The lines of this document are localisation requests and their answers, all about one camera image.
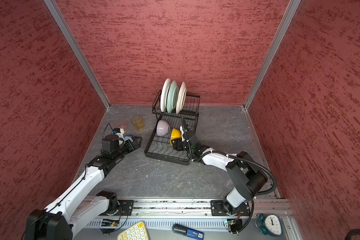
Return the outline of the white blue floral bowl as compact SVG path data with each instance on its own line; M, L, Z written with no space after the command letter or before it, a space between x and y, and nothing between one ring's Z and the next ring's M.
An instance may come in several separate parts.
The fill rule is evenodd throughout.
M124 141L125 141L125 142L127 142L127 141L133 142L134 140L135 140L135 137L134 137L134 136L124 135Z

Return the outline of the yellow bowl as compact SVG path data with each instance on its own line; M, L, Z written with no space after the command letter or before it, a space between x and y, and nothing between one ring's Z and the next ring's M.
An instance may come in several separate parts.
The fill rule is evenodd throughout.
M173 145L174 140L176 139L180 139L180 141L182 141L182 134L180 130L173 129L171 133L171 146Z

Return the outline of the amber glass cup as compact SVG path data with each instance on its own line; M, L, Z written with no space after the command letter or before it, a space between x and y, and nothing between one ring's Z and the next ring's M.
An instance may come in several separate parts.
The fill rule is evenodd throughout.
M131 118L131 123L137 131L142 131L144 129L145 123L144 118L140 115L135 115Z

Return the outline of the lilac ceramic bowl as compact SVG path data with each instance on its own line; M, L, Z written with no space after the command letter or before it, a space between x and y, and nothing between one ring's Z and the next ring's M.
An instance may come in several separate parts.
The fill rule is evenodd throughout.
M170 125L164 121L164 120L159 120L158 124L157 124L157 135L159 137L164 137L165 135L167 135L170 131Z

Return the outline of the white plate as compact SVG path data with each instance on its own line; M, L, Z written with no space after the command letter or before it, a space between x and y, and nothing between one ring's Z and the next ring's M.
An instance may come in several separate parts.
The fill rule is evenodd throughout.
M167 97L171 83L172 80L170 78L167 78L162 88L161 99L160 99L160 109L162 113L164 113L167 109Z

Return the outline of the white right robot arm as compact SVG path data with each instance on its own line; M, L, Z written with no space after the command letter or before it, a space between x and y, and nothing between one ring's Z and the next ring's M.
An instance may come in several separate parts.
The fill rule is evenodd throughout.
M236 214L240 205L265 193L261 189L267 183L270 171L256 163L248 153L232 155L217 151L202 145L192 131L184 133L182 138L171 140L171 145L175 150L187 151L193 162L201 162L228 173L234 187L223 200L227 214Z

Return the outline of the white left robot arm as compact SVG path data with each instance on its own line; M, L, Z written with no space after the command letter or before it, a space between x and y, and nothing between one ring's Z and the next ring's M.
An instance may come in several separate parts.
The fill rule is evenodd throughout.
M100 214L107 216L129 213L120 205L117 194L101 191L86 206L78 206L124 157L139 149L141 137L120 134L108 135L102 140L101 155L92 159L81 176L55 201L43 210L34 210L27 218L23 240L72 240L77 233Z

